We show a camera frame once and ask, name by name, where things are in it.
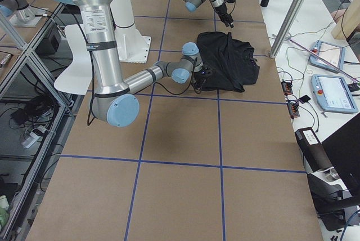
table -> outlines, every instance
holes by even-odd
[[[231,30],[208,3],[194,14],[181,0],[132,6],[152,45],[125,77],[216,30],[254,46],[258,82],[181,96],[149,87],[121,129],[87,127],[87,95],[27,240],[322,240],[258,0],[237,0]]]
[[[262,13],[264,16],[264,21],[267,26],[267,32],[269,37],[272,37],[273,34],[277,34],[280,26],[285,18],[285,15],[290,7],[290,4],[293,0],[270,0],[268,7],[262,7]],[[332,23],[332,17],[328,12],[326,6],[322,2],[322,0],[305,0],[296,19],[290,29],[290,34],[295,35],[298,33],[305,33],[295,35],[293,40],[297,41],[301,45],[310,49],[313,47],[315,42],[320,39],[330,42],[333,44],[337,44],[339,46],[348,45],[346,41],[333,39],[331,35],[331,31],[335,26],[335,23]],[[326,30],[322,30],[321,32],[316,32],[321,30],[322,28],[328,28]],[[311,89],[310,78],[313,74],[323,74],[323,75],[335,75],[335,73],[329,72],[327,70],[307,65],[308,54],[303,53],[299,50],[289,49],[288,50],[288,58],[286,57],[286,51],[289,47],[296,47],[296,45],[290,42],[284,42],[282,45],[278,55],[276,56],[276,65],[278,66],[278,71],[289,72],[294,79],[301,78],[302,75],[294,70],[293,68],[304,72],[304,80],[303,81],[294,81],[293,82],[293,91],[297,97],[302,97],[304,95],[308,95],[312,100],[309,101],[314,107],[317,115],[319,117],[319,130],[316,132],[317,137],[320,141],[328,138],[332,133],[334,133],[338,128],[344,125],[348,120],[353,118],[355,114],[339,114],[339,113],[325,113],[322,114],[321,108],[316,103],[316,98]],[[350,61],[353,63],[358,63],[358,59],[356,58],[354,52],[350,47],[345,48],[345,61]],[[360,76],[360,65],[347,65],[344,64],[344,71],[351,74],[354,77]],[[288,75],[284,75],[280,73],[280,78],[290,79]],[[347,83],[350,83],[350,80],[344,77]],[[357,106],[360,106],[360,100],[358,98],[354,98]],[[302,104],[302,107],[309,110],[313,115],[315,115],[314,110],[308,104]],[[293,122],[294,131],[304,128],[310,127],[312,125],[312,117],[309,113],[307,113],[304,109],[299,109],[300,117],[295,118]],[[314,131],[317,128],[317,121],[314,126]],[[331,183],[332,185],[341,183],[343,188],[345,188],[344,184],[341,180],[335,181]],[[339,233],[329,232],[322,227],[322,234],[324,240],[329,240],[333,235],[339,235]],[[360,235],[360,227],[350,227],[346,230],[346,236],[344,240],[355,241],[358,240]]]

power strip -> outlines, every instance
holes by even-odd
[[[22,146],[24,148],[30,148],[39,140],[42,136],[44,136],[47,129],[43,126],[38,126],[37,128],[34,128],[28,136],[26,136],[25,140],[22,141]]]
[[[287,109],[289,110],[289,114],[290,114],[290,117],[292,119],[296,118],[296,117],[300,117],[300,114],[299,114],[299,111],[298,109],[296,108],[296,105],[294,102],[292,101],[288,101],[287,102]]]
[[[285,96],[294,94],[293,85],[290,82],[281,82],[281,87]]]

white table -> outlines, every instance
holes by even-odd
[[[264,16],[264,21],[267,26],[267,32],[269,37],[272,37],[273,34],[277,34],[280,26],[285,18],[285,15],[291,5],[293,0],[270,0],[269,5],[267,7],[262,7],[262,13]],[[328,12],[326,6],[322,2],[322,0],[305,0],[298,15],[295,18],[295,21],[290,29],[290,34],[295,35],[298,33],[305,33],[305,32],[316,32],[322,28],[325,28],[332,22],[332,17]],[[331,31],[334,28],[335,23],[332,23],[326,31],[320,31],[318,33],[308,33],[308,34],[299,34],[296,35],[293,40],[301,44],[302,46],[311,49],[315,42],[320,39],[321,40],[330,42],[339,46],[346,46],[346,41],[335,40],[331,36]],[[286,58],[286,50],[289,47],[296,47],[291,42],[284,42],[281,46],[279,53],[276,56],[276,64],[279,67],[278,71],[282,69],[286,72],[289,72],[294,79],[301,78],[302,75],[295,71],[294,69],[290,68],[288,65],[288,61]],[[300,70],[304,73],[304,81],[293,81],[293,91],[297,98],[302,97],[304,95],[308,95],[311,100],[309,101],[314,109],[316,110],[318,117],[319,117],[319,131],[316,133],[317,137],[320,141],[323,141],[327,137],[329,137],[333,132],[335,132],[338,128],[340,128],[343,124],[345,124],[348,120],[353,118],[355,114],[340,114],[340,113],[329,113],[326,112],[326,116],[322,114],[322,109],[316,103],[316,98],[311,90],[311,83],[310,79],[312,74],[323,74],[323,75],[340,75],[335,74],[330,71],[308,65],[307,61],[309,58],[309,54],[306,52],[301,52],[295,49],[288,49],[288,57],[289,57],[289,64],[293,68]],[[355,54],[351,50],[350,47],[345,48],[345,61],[358,63],[358,59],[356,58]],[[344,64],[344,71],[348,74],[352,75],[353,77],[360,77],[360,65],[347,65]],[[289,75],[284,75],[284,79],[290,79]],[[350,83],[350,80],[344,77],[347,83]],[[354,98],[355,103],[357,104],[358,108],[360,109],[360,99],[358,97]],[[307,104],[302,104],[302,107],[309,110],[312,114],[314,114],[313,109]],[[300,117],[295,118],[293,122],[294,131],[298,130],[299,128],[310,127],[313,123],[313,119],[309,113],[307,113],[304,109],[299,109]],[[314,126],[314,131],[317,128],[317,122]],[[322,228],[322,234],[324,240],[328,241],[330,238],[335,235],[339,236],[338,240],[340,239],[340,234],[336,233],[335,231],[327,231],[324,227],[322,221],[319,221]],[[344,236],[344,241],[358,241],[360,240],[360,226],[359,227],[348,227],[346,230],[346,234]]]

cloth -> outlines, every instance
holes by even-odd
[[[197,46],[203,63],[214,70],[202,86],[203,91],[244,92],[244,84],[257,82],[260,67],[249,42],[232,39],[230,32],[205,32],[198,35]]]

label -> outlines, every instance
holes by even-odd
[[[318,141],[315,138],[315,135],[311,130],[305,130],[305,131],[303,131],[303,133],[310,145],[318,144]]]
[[[87,10],[81,12],[85,33],[104,33],[107,32],[106,15],[103,10]]]

